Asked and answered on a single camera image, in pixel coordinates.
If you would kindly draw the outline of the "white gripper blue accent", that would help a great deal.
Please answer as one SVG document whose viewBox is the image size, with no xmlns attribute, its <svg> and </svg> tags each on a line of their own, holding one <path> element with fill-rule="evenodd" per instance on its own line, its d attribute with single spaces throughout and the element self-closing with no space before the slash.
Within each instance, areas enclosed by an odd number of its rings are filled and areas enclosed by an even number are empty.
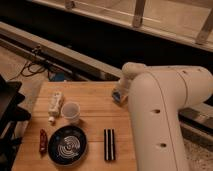
<svg viewBox="0 0 213 171">
<path fill-rule="evenodd" d="M 122 104 L 128 95 L 128 81 L 120 79 L 112 90 L 112 98 L 118 104 Z"/>
</svg>

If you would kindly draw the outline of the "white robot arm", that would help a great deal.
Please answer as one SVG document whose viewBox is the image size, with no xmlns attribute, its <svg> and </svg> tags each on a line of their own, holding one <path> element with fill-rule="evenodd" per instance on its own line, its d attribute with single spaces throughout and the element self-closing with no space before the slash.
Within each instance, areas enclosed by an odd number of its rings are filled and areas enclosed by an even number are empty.
<svg viewBox="0 0 213 171">
<path fill-rule="evenodd" d="M 201 66 L 127 62 L 112 91 L 128 102 L 137 171 L 190 171 L 178 111 L 213 95 L 213 74 Z"/>
</svg>

